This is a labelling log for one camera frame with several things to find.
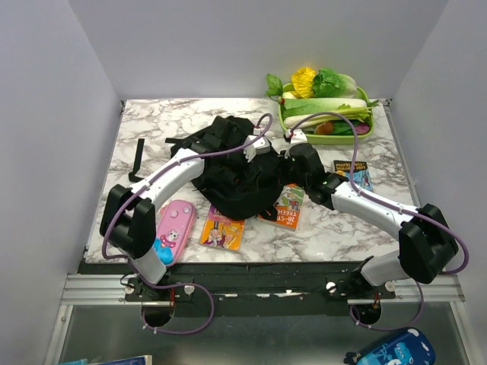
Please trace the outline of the orange treehouse book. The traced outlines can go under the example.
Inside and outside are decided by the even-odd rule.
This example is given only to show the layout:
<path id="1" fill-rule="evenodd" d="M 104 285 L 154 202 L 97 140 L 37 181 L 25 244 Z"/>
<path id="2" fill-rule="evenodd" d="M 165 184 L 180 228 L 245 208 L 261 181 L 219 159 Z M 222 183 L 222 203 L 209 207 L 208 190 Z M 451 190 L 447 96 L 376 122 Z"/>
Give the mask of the orange treehouse book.
<path id="1" fill-rule="evenodd" d="M 262 215 L 258 215 L 257 219 L 267 224 L 296 231 L 304 204 L 304 197 L 305 193 L 302 188 L 295 184 L 286 185 L 278 200 L 272 206 L 272 213 L 275 212 L 277 214 L 276 219 L 273 221 Z"/>

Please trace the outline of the dark blue treehouse book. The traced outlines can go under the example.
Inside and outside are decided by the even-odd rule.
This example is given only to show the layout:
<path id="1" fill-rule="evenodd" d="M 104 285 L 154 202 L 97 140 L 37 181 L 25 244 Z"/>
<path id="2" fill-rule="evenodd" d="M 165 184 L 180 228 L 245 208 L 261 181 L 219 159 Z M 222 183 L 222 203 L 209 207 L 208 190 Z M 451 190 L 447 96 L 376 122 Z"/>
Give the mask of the dark blue treehouse book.
<path id="1" fill-rule="evenodd" d="M 350 160 L 334 160 L 332 165 L 332 171 L 346 178 L 350 178 Z M 353 169 L 353 181 L 355 185 L 360 186 L 362 189 L 366 189 L 370 192 L 373 191 L 373 185 L 371 181 L 368 164 L 365 161 L 357 160 Z"/>

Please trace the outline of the black student backpack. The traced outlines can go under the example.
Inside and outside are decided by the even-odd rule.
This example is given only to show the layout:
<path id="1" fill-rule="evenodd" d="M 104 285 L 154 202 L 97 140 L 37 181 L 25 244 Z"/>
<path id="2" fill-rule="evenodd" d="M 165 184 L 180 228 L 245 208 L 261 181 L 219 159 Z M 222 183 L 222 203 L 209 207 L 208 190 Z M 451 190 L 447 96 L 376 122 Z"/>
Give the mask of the black student backpack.
<path id="1" fill-rule="evenodd" d="M 199 153 L 234 148 L 244 144 L 249 135 L 266 137 L 267 131 L 248 119 L 217 116 L 211 125 L 177 141 L 172 157 L 181 148 L 195 148 Z M 189 183 L 223 215 L 244 220 L 264 212 L 281 193 L 277 163 L 272 144 L 270 152 L 257 155 L 251 162 L 247 162 L 244 151 L 213 157 L 205 160 L 203 174 Z"/>

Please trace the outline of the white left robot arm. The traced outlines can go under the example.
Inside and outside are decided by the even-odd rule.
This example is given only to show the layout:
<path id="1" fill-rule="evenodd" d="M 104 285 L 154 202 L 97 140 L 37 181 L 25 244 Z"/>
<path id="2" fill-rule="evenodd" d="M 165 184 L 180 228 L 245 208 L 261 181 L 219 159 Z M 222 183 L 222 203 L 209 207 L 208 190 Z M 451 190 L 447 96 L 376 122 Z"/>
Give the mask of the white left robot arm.
<path id="1" fill-rule="evenodd" d="M 132 269 L 143 280 L 142 290 L 152 300 L 161 300 L 168 293 L 167 271 L 153 247 L 156 239 L 156 210 L 191 180 L 201 176 L 205 160 L 239 153 L 250 145 L 246 142 L 234 148 L 199 153 L 195 148 L 181 148 L 158 170 L 129 188 L 114 186 L 108 194 L 103 212 L 100 235 L 102 255 L 109 245 L 116 247 Z"/>

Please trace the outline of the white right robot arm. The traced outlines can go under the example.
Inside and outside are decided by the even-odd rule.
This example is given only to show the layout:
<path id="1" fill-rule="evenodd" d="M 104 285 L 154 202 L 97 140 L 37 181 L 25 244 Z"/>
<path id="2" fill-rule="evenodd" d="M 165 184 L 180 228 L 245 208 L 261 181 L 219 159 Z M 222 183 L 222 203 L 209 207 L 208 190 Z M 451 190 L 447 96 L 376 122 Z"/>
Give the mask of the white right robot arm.
<path id="1" fill-rule="evenodd" d="M 313 203 L 361 218 L 398 242 L 397 251 L 365 259 L 352 272 L 350 288 L 357 297 L 369 297 L 388 281 L 411 278 L 429 284 L 459 251 L 437 207 L 401 205 L 355 189 L 344 176 L 325 171 L 311 144 L 281 151 L 279 172 L 284 181 L 301 187 Z"/>

